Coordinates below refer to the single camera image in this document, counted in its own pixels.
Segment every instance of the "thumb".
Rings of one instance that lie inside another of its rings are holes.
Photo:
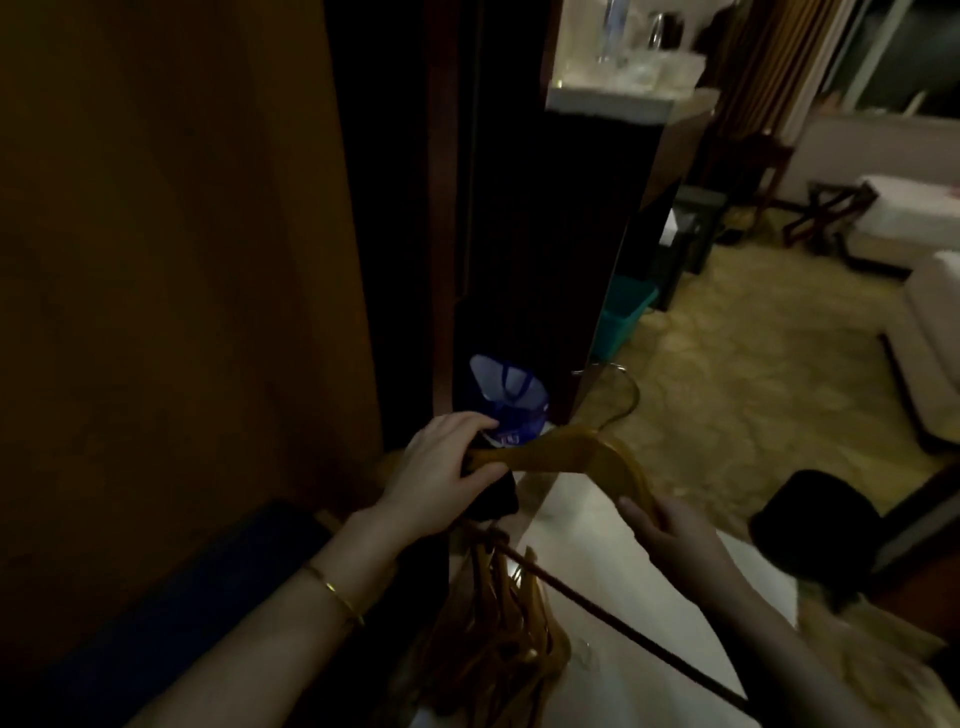
[[[622,497],[616,502],[616,510],[620,518],[630,526],[636,540],[648,551],[650,545],[663,537],[663,532],[654,525],[646,511],[628,497]]]
[[[510,468],[507,467],[506,463],[487,463],[483,468],[471,473],[460,482],[472,493],[479,495],[509,471]]]

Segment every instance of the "brown curtain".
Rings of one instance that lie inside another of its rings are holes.
[[[780,133],[842,0],[754,0],[728,34],[716,121],[731,139]]]

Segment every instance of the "gold bracelet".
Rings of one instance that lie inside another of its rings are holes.
[[[324,576],[324,573],[322,571],[317,569],[317,567],[315,567],[309,561],[306,564],[304,564],[303,567],[307,571],[312,573],[314,576],[316,576],[318,579],[320,579],[320,583],[323,584],[325,587],[327,587],[330,593],[337,598],[337,601],[339,601],[341,604],[343,604],[347,608],[347,611],[350,612],[350,616],[353,618],[353,621],[355,621],[358,626],[361,626],[361,627],[364,626],[365,622],[363,621],[363,615],[357,612],[356,609],[353,608],[353,605],[350,604],[347,601],[347,599],[342,594],[340,594],[340,592],[338,592],[330,582],[326,580],[326,577]]]

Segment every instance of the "hand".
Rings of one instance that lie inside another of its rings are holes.
[[[654,496],[663,530],[629,498],[616,509],[650,561],[677,590],[704,610],[737,609],[756,595],[706,519],[682,500]]]
[[[409,543],[448,528],[507,473],[504,463],[490,463],[460,477],[470,441],[480,430],[496,426],[496,420],[476,412],[455,412],[435,417],[414,435],[376,504],[390,512]]]

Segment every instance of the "teal bin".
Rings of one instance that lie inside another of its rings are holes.
[[[611,361],[634,332],[640,316],[659,295],[660,290],[650,280],[613,276],[593,337],[594,358]]]

